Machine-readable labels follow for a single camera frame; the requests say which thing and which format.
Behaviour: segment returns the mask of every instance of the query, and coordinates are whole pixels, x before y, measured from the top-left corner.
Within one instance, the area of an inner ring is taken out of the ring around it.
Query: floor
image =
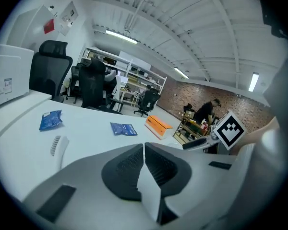
[[[64,103],[68,104],[68,105],[78,106],[78,107],[80,107],[82,105],[81,99],[77,99],[76,104],[73,103],[74,100],[75,100],[75,98],[71,97],[71,98],[68,98],[68,100],[64,100]],[[137,110],[138,110],[137,107],[131,107],[130,105],[124,104],[124,106],[121,110],[121,113],[123,115],[128,115],[128,116],[141,117],[141,114],[139,114],[139,113],[133,114],[133,112],[137,111]],[[154,109],[152,111],[150,111],[148,114],[149,115],[156,115],[162,121],[171,125],[173,127],[173,129],[171,130],[170,135],[172,135],[172,136],[174,135],[178,125],[180,124],[180,120],[173,117],[171,114],[167,113],[166,111],[164,111],[163,109],[161,109],[158,106],[155,106]]]

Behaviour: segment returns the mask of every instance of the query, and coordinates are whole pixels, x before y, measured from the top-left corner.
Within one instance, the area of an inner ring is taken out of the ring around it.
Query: blue packet
[[[116,136],[118,135],[137,136],[138,135],[132,125],[111,123],[111,127],[112,127],[114,135]]]
[[[60,118],[61,112],[62,110],[44,113],[42,116],[42,121],[40,123],[39,130],[43,131],[43,130],[51,129],[51,128],[58,126],[60,123],[62,123],[62,120]]]

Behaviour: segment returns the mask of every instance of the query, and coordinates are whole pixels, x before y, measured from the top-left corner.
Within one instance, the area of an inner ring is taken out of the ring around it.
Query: fluorescent light
[[[258,78],[259,78],[259,74],[258,73],[253,73],[253,77],[252,77],[252,81],[251,81],[251,84],[250,84],[250,87],[249,87],[249,91],[253,92],[255,86],[256,86],[256,83],[258,81]]]
[[[124,40],[127,40],[128,42],[131,42],[133,44],[137,44],[138,42],[129,38],[129,37],[126,37],[126,36],[123,36],[121,34],[118,34],[118,33],[115,33],[115,32],[112,32],[112,31],[109,31],[109,30],[106,30],[106,33],[109,34],[109,35],[112,35],[112,36],[116,36],[116,37],[119,37],[121,39],[124,39]]]
[[[179,70],[177,67],[174,68],[180,75],[182,75],[184,78],[188,79],[188,76],[184,74],[181,70]]]

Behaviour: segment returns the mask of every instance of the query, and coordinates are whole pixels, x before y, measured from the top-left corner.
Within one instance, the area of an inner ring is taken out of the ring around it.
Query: black rectangular strip
[[[72,186],[62,185],[42,206],[36,211],[41,217],[54,222],[60,215],[70,198],[76,191]]]
[[[220,169],[224,169],[224,170],[229,170],[231,168],[231,164],[221,163],[221,162],[217,162],[217,161],[212,161],[209,165],[213,166],[213,167],[220,168]]]

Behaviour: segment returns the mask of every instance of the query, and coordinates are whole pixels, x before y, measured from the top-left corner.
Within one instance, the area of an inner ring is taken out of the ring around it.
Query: orange box
[[[168,137],[169,130],[173,128],[155,115],[147,117],[145,126],[149,128],[160,140]]]

